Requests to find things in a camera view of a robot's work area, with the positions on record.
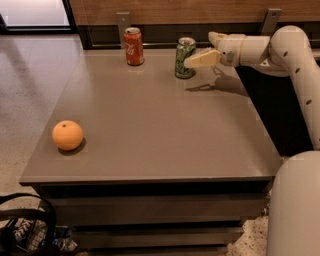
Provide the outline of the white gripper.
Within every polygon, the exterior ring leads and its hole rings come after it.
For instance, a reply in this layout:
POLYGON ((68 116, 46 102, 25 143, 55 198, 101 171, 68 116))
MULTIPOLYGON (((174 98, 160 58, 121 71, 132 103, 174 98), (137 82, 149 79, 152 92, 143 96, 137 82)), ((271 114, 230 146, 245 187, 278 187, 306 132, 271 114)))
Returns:
POLYGON ((237 67, 240 65, 240 55, 244 34, 223 34, 209 32, 208 39, 213 48, 205 48, 184 60, 186 68, 211 67, 221 63, 225 66, 237 67))

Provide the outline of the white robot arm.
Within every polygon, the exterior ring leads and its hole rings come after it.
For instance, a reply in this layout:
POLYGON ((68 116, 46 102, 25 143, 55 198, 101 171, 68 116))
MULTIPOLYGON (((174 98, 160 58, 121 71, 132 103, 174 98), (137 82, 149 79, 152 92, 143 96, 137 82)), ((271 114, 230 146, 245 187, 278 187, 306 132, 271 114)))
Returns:
POLYGON ((210 32, 208 38, 211 46, 187 57, 185 67, 248 66, 291 80, 313 149, 277 171, 266 256, 320 256, 320 68, 306 33, 288 25, 271 36, 210 32))

